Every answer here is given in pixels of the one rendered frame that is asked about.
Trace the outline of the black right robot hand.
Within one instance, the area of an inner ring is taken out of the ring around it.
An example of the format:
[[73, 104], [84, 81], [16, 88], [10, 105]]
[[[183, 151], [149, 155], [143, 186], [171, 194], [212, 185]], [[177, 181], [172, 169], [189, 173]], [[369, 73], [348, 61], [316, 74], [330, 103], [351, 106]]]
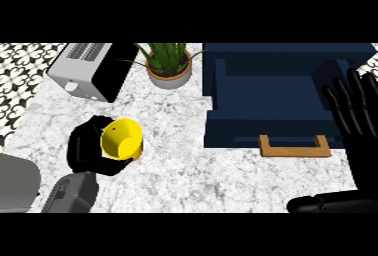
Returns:
[[373, 75], [347, 70], [347, 81], [335, 78], [323, 86], [341, 132], [355, 190], [316, 194], [289, 200], [286, 210], [304, 213], [378, 213], [378, 81]]

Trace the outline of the yellow cup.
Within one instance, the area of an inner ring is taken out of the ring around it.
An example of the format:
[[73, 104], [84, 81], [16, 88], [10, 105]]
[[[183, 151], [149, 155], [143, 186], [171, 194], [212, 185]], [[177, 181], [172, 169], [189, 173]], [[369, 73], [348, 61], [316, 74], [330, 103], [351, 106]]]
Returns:
[[113, 160], [137, 160], [141, 155], [143, 136], [134, 120], [119, 118], [107, 124], [100, 135], [100, 148]]

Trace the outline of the navy blue drawer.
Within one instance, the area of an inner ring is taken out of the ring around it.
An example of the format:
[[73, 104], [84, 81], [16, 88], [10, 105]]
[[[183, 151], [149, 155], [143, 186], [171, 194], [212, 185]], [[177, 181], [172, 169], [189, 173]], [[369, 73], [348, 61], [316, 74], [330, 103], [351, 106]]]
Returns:
[[255, 148], [258, 137], [274, 147], [311, 147], [326, 137], [332, 149], [344, 147], [332, 113], [307, 76], [230, 75], [215, 61], [212, 109], [206, 112], [203, 146]]

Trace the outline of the navy blue cabinet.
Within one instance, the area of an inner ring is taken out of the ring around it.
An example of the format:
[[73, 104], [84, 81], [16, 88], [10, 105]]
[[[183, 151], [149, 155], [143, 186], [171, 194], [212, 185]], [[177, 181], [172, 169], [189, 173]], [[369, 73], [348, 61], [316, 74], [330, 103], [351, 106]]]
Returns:
[[370, 43], [203, 43], [202, 95], [212, 95], [215, 61], [227, 75], [311, 75], [326, 60], [358, 68], [378, 53]]

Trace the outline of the green potted plant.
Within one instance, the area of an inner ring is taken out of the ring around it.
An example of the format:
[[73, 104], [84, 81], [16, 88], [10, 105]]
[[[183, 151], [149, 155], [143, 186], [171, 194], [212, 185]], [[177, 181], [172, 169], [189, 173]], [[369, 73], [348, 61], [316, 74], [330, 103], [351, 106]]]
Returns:
[[203, 50], [190, 54], [184, 43], [149, 43], [150, 51], [138, 43], [134, 46], [144, 56], [144, 62], [129, 62], [146, 68], [152, 84], [163, 90], [178, 89], [191, 76], [191, 60]]

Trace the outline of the grey and black toaster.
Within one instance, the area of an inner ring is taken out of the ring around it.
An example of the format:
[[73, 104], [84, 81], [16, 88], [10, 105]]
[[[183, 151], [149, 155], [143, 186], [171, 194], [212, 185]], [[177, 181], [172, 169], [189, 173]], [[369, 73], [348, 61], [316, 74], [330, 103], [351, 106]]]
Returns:
[[72, 96], [112, 103], [135, 56], [131, 43], [67, 43], [45, 73]]

